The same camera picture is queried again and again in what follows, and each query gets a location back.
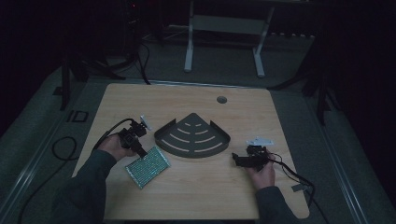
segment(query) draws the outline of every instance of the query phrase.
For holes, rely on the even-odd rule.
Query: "hand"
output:
[[[120,138],[117,134],[112,134],[105,138],[98,149],[110,153],[116,161],[120,161],[124,157],[132,157],[136,155],[136,153],[130,148],[123,148],[121,146]]]
[[[271,160],[275,159],[275,156],[270,154],[268,149],[267,153],[270,155]],[[257,172],[256,168],[245,168],[245,170],[250,176],[256,190],[275,185],[275,170],[274,163],[272,161],[268,161],[268,163],[265,164],[265,166],[259,172]]]

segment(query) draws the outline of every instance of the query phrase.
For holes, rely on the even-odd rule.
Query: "black arc-shaped plate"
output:
[[[172,120],[154,134],[156,144],[163,150],[184,158],[204,158],[225,150],[230,135],[212,120],[208,125],[191,113],[180,122]]]

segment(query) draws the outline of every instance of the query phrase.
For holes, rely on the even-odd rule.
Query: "wire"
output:
[[[120,71],[116,71],[115,74],[119,75],[119,74],[121,74],[121,73],[123,73],[123,72],[125,72],[125,71],[128,71],[128,70],[131,69],[133,66],[135,66],[135,63],[129,65],[128,67],[126,67],[126,68],[124,68],[124,69],[122,69],[122,70],[120,70]]]
[[[119,127],[123,122],[126,121],[134,121],[133,119],[123,119],[122,121],[118,122],[116,125],[114,125],[110,130],[108,130],[107,132],[105,132],[102,137],[99,138],[99,140],[97,141],[97,143],[95,144],[95,146],[93,147],[92,150],[97,149],[100,144],[102,144],[102,142],[105,140],[105,138],[107,138],[113,131],[114,129],[116,129],[117,127]]]
[[[262,157],[262,158],[264,157],[263,154],[259,153],[259,152],[256,151],[256,150],[253,150],[253,153],[254,153],[255,155],[259,156],[259,157]],[[295,173],[294,171],[292,171],[292,170],[289,168],[289,166],[286,165],[286,164],[283,162],[281,156],[279,156],[278,154],[275,154],[275,153],[269,153],[269,154],[278,156],[278,157],[280,158],[280,161],[273,160],[273,159],[271,159],[271,158],[269,158],[269,157],[267,156],[268,161],[272,161],[272,162],[274,162],[274,163],[277,163],[277,164],[281,165],[281,166],[282,166],[283,172],[285,172],[284,168],[286,168],[286,170],[288,170],[289,173],[291,173],[292,175],[294,175],[294,176],[298,177],[299,179],[303,180],[306,184],[305,184],[305,183],[302,183],[301,181],[298,181],[298,180],[292,178],[291,176],[289,176],[289,175],[285,172],[285,174],[286,174],[290,179],[292,179],[292,180],[294,180],[294,181],[296,181],[296,182],[298,182],[298,183],[301,183],[301,184],[303,184],[303,185],[310,186],[310,187],[312,188],[312,193],[311,193],[311,195],[310,195],[310,197],[309,197],[309,201],[308,201],[308,207],[310,207],[310,206],[311,206],[311,203],[312,203],[312,200],[314,199],[313,196],[315,195],[315,185],[312,184],[309,180],[307,180],[307,179],[305,179],[304,177],[302,177],[301,175],[297,175],[297,173]]]
[[[313,202],[314,202],[315,206],[317,207],[317,209],[319,210],[319,212],[321,213],[321,215],[322,215],[324,221],[325,221],[327,224],[329,224],[329,223],[330,223],[330,222],[329,222],[329,219],[327,219],[326,215],[324,214],[323,210],[321,210],[321,208],[320,208],[319,204],[317,203],[317,201],[315,201],[315,199],[313,199]]]
[[[61,156],[59,156],[57,153],[56,153],[56,150],[55,150],[55,147],[56,147],[56,145],[60,142],[60,141],[63,141],[64,139],[70,139],[70,140],[72,140],[72,142],[73,142],[73,148],[72,148],[72,152],[69,154],[69,156],[67,157],[67,158],[62,158]],[[63,161],[64,163],[60,166],[60,167],[58,167],[58,169],[56,169],[56,171],[54,172],[54,173],[52,173],[30,196],[29,196],[29,198],[26,200],[26,202],[23,204],[23,206],[22,206],[22,209],[21,209],[21,211],[20,211],[20,214],[19,214],[19,217],[18,217],[18,224],[22,224],[22,218],[23,218],[23,213],[24,213],[24,211],[25,211],[25,209],[26,209],[26,207],[27,207],[27,205],[29,204],[29,202],[30,201],[32,201],[32,199],[35,197],[35,195],[59,172],[59,171],[61,171],[62,170],[62,168],[64,168],[65,166],[66,166],[66,164],[69,162],[69,161],[75,161],[75,160],[77,160],[78,159],[78,157],[75,157],[75,158],[72,158],[73,157],[73,155],[74,155],[74,153],[76,152],[76,150],[77,150],[77,141],[76,141],[76,139],[74,139],[73,137],[70,137],[70,136],[66,136],[66,137],[63,137],[63,138],[60,138],[60,139],[58,139],[58,140],[56,140],[53,144],[52,144],[52,149],[51,149],[51,151],[52,151],[52,154],[53,154],[53,156],[55,156],[58,160],[61,160],[61,161]]]
[[[136,69],[140,72],[140,74],[142,75],[143,80],[146,82],[146,84],[151,85],[151,83],[149,82],[147,75],[146,75],[146,66],[148,65],[148,61],[149,61],[149,47],[147,47],[145,44],[141,44],[143,47],[145,47],[148,51],[148,57],[146,58],[145,62],[142,63],[142,60],[140,58],[139,53],[137,53],[137,60],[139,61],[139,65],[140,65],[140,70],[136,67]]]
[[[315,195],[315,185],[312,184],[309,180],[307,180],[307,179],[305,179],[304,177],[302,177],[301,175],[297,175],[297,173],[295,173],[294,171],[292,171],[292,170],[289,168],[289,166],[286,165],[283,161],[276,161],[276,160],[272,160],[272,159],[269,159],[269,158],[268,158],[268,160],[269,160],[269,161],[272,161],[272,162],[274,162],[274,163],[277,163],[277,164],[281,165],[282,167],[285,167],[286,170],[288,170],[292,175],[294,175],[294,176],[298,177],[299,179],[303,180],[303,181],[306,183],[306,185],[309,185],[309,186],[312,188],[312,192],[311,192],[311,195],[310,195],[309,201],[308,201],[308,207],[310,207],[310,206],[311,206],[311,203],[312,203],[312,200],[314,199],[314,195]]]
[[[169,36],[165,36],[165,37],[163,38],[163,40],[169,40],[169,39],[171,39],[171,38],[173,38],[173,37],[175,37],[175,36],[177,36],[177,35],[187,34],[188,31],[189,31],[189,29],[186,28],[186,29],[183,30],[183,31],[169,33],[170,35],[169,35]],[[151,37],[151,36],[152,36],[152,34],[145,35],[145,36],[142,37],[142,39],[143,39],[144,41],[148,41],[148,42],[154,42],[154,41],[156,41],[156,40],[149,39],[149,37]]]

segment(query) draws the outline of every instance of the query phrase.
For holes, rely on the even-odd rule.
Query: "wooden table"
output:
[[[227,98],[226,104],[217,102]],[[124,158],[107,178],[105,219],[256,219],[259,217],[255,189],[243,168],[236,167],[232,152],[246,155],[246,141],[256,136],[272,139],[268,147],[283,157],[291,169],[294,164],[276,109],[267,90],[110,84],[93,121],[74,175],[88,159],[100,136],[122,119],[139,121],[145,115],[153,132],[139,140],[144,149],[155,145],[154,132],[172,119],[184,119],[197,113],[207,123],[213,120],[231,136],[227,149],[215,156],[187,159],[163,154],[171,167],[139,189],[125,166],[133,158]],[[129,123],[120,128],[128,128]],[[309,215],[304,195],[293,192],[296,182],[275,165],[276,185],[298,218]]]

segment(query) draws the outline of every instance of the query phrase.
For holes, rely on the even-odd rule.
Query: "metal stand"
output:
[[[256,64],[257,76],[264,77],[264,69],[262,67],[262,45],[267,36],[268,28],[273,17],[275,8],[271,7],[265,21],[213,17],[204,15],[194,15],[194,1],[190,1],[190,19],[189,19],[189,43],[187,46],[186,62],[184,71],[190,72],[192,68],[193,42],[192,36],[194,30],[206,30],[215,32],[227,32],[236,34],[260,35],[259,45],[253,48],[253,58]]]

